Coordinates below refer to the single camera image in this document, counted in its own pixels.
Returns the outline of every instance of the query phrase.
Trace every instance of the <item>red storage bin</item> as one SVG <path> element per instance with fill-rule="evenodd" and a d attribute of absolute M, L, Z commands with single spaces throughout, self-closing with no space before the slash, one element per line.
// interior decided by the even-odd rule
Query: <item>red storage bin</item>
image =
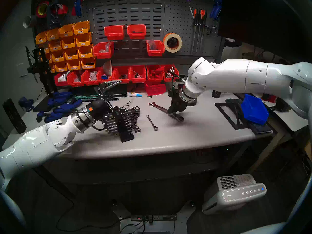
<path fill-rule="evenodd" d="M 131 40 L 144 39 L 146 35 L 146 26 L 144 24 L 128 25 L 127 33 Z"/>
<path fill-rule="evenodd" d="M 112 66 L 112 79 L 121 80 L 121 84 L 128 84 L 130 81 L 130 66 Z"/>
<path fill-rule="evenodd" d="M 67 81 L 65 81 L 65 82 L 57 82 L 57 79 L 58 79 L 62 74 L 64 74 L 64 73 L 58 73 L 58 74 L 56 74 L 56 75 L 54 76 L 54 82 L 55 82 L 55 85 L 56 85 L 56 86 L 66 86 L 66 85 L 68 85 Z"/>
<path fill-rule="evenodd" d="M 161 82 L 165 72 L 161 70 L 161 65 L 147 65 L 147 80 L 150 82 Z"/>
<path fill-rule="evenodd" d="M 104 34 L 107 37 L 107 40 L 123 40 L 124 39 L 124 26 L 107 26 L 104 27 Z"/>
<path fill-rule="evenodd" d="M 166 92 L 165 84 L 159 84 L 149 80 L 145 81 L 144 88 L 148 95 L 160 95 Z"/>
<path fill-rule="evenodd" d="M 133 83 L 144 83 L 146 81 L 146 69 L 145 65 L 133 65 L 130 67 L 130 81 Z"/>
<path fill-rule="evenodd" d="M 169 71 L 169 69 L 171 68 L 171 66 L 173 66 L 173 68 L 174 68 L 174 74 L 176 74 L 176 75 L 179 75 L 179 71 L 177 70 L 177 68 L 174 66 L 174 64 L 166 64 L 166 65 L 161 65 L 161 66 L 164 66 L 164 68 L 165 68 L 165 71 L 164 71 L 164 76 L 163 76 L 163 80 L 165 81 L 165 82 L 171 82 L 171 78 L 166 78 L 166 72 L 170 72 Z"/>
<path fill-rule="evenodd" d="M 100 53 L 101 49 L 105 50 L 105 46 L 110 44 L 109 51 L 107 53 Z M 99 42 L 97 45 L 93 46 L 93 55 L 98 59 L 108 59 L 114 53 L 114 42 Z"/>
<path fill-rule="evenodd" d="M 162 41 L 159 40 L 155 40 L 154 42 L 157 46 L 157 50 L 150 50 L 149 41 L 146 41 L 147 53 L 149 54 L 149 56 L 162 56 L 163 53 L 165 52 L 165 45 L 163 44 Z"/>
<path fill-rule="evenodd" d="M 98 72 L 96 72 L 96 80 L 90 80 L 90 73 L 93 71 L 97 71 L 95 69 L 93 70 L 85 70 L 83 74 L 81 75 L 81 82 L 83 82 L 85 85 L 98 85 L 99 82 L 97 81 L 97 75 Z"/>
<path fill-rule="evenodd" d="M 79 78 L 80 76 L 80 71 L 72 71 L 70 72 L 68 75 L 67 75 L 67 83 L 69 85 L 71 85 L 72 87 L 78 87 L 78 86 L 83 86 L 83 82 L 74 82 L 74 80 L 78 77 Z"/>
<path fill-rule="evenodd" d="M 98 80 L 98 82 L 99 82 L 100 84 L 102 84 L 102 83 L 104 83 L 104 82 L 108 82 L 108 81 L 112 81 L 112 80 L 113 80 L 112 76 L 107 76 L 107 77 L 108 77 L 107 80 L 103 80 L 103 79 L 102 79 L 102 75 L 104 75 L 104 70 L 103 70 L 102 67 L 96 67 L 95 70 L 98 72 L 98 73 L 96 74 L 96 77 L 97 77 L 97 80 Z"/>

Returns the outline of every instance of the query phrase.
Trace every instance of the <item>open-end wrench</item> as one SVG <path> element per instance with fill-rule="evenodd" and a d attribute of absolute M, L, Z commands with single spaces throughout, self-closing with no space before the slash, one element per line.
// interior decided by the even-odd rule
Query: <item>open-end wrench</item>
<path fill-rule="evenodd" d="M 152 124 L 152 126 L 154 127 L 155 131 L 158 131 L 158 127 L 154 125 L 154 123 L 152 122 L 152 120 L 149 118 L 149 115 L 146 115 L 147 119 L 149 120 L 149 122 Z"/>
<path fill-rule="evenodd" d="M 152 103 L 149 103 L 149 106 L 153 106 L 155 108 L 157 108 L 158 110 L 161 110 L 163 111 L 164 113 L 166 113 L 168 116 L 170 116 L 171 118 L 177 120 L 178 122 L 183 122 L 184 121 L 184 118 L 176 113 L 171 113 L 171 114 L 168 114 L 168 110 L 159 106 L 159 105 L 156 105 L 154 101 L 152 101 Z"/>

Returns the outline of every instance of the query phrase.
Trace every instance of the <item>wall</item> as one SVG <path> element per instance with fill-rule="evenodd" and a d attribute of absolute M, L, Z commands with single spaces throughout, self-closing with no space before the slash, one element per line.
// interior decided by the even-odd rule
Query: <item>wall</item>
<path fill-rule="evenodd" d="M 31 51 L 35 44 L 32 30 L 24 28 L 23 21 L 31 13 L 31 1 L 20 0 L 0 28 L 0 125 L 7 133 L 11 132 L 13 125 L 2 107 L 3 102 L 11 98 L 22 116 L 25 112 L 18 105 L 18 100 L 22 96 L 36 100 L 43 86 L 39 75 L 37 83 L 32 74 L 27 74 L 29 63 L 25 46 Z M 21 63 L 23 66 L 17 69 L 16 65 Z"/>

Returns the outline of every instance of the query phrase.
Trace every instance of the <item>gray table top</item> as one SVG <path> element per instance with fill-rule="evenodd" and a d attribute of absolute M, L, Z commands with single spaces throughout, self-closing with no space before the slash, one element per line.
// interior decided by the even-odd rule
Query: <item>gray table top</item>
<path fill-rule="evenodd" d="M 171 98 L 168 94 L 155 95 L 152 98 L 146 93 L 143 97 L 134 97 L 130 107 L 139 106 L 141 115 L 137 125 L 140 133 L 134 133 L 134 140 L 122 143 L 118 136 L 105 131 L 97 131 L 93 128 L 87 129 L 83 134 L 76 134 L 75 144 L 64 151 L 59 157 L 69 158 L 111 158 L 138 156 L 191 149 L 210 148 L 221 145 L 233 144 L 255 139 L 256 136 L 250 129 L 235 130 L 214 105 L 225 102 L 226 99 L 237 97 L 233 94 L 222 93 L 216 99 L 211 97 L 211 91 L 204 92 L 198 97 L 196 106 L 188 107 L 181 115 L 184 122 L 179 123 L 170 118 L 160 110 L 150 107 L 149 102 L 168 108 Z M 131 97 L 121 97 L 119 101 L 112 102 L 113 106 L 123 106 Z M 37 113 L 28 112 L 22 119 L 27 130 L 34 129 L 44 124 L 37 123 Z M 146 115 L 149 115 L 158 131 L 154 131 Z M 102 128 L 101 122 L 95 124 Z M 3 145 L 3 149 L 12 145 L 21 134 L 13 129 Z"/>

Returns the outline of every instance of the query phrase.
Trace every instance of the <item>black pegboard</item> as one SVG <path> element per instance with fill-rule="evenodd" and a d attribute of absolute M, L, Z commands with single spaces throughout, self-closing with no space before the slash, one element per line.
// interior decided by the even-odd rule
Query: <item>black pegboard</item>
<path fill-rule="evenodd" d="M 122 41 L 114 42 L 114 58 L 133 58 L 148 57 L 145 40 L 163 40 L 164 35 L 169 32 L 177 33 L 181 36 L 183 46 L 177 53 L 166 52 L 163 57 L 176 56 L 204 56 L 218 58 L 220 56 L 220 47 L 223 48 L 222 38 L 217 36 L 218 22 L 208 18 L 206 25 L 215 27 L 210 35 L 204 31 L 202 41 L 202 53 L 197 53 L 196 43 L 194 42 L 194 51 L 190 48 L 193 40 L 194 27 L 192 27 L 192 15 L 186 0 L 84 0 L 82 4 L 82 17 L 72 16 L 71 10 L 74 0 L 66 0 L 69 10 L 64 18 L 63 24 L 76 23 L 81 21 L 90 21 L 90 32 L 92 32 L 92 43 L 107 41 L 104 35 L 104 27 L 110 25 L 124 25 L 125 38 Z M 206 9 L 208 14 L 213 7 L 213 0 L 192 0 L 192 10 Z M 127 35 L 127 25 L 145 24 L 147 35 L 145 40 L 130 40 Z M 202 29 L 196 28 L 196 37 L 200 37 Z"/>

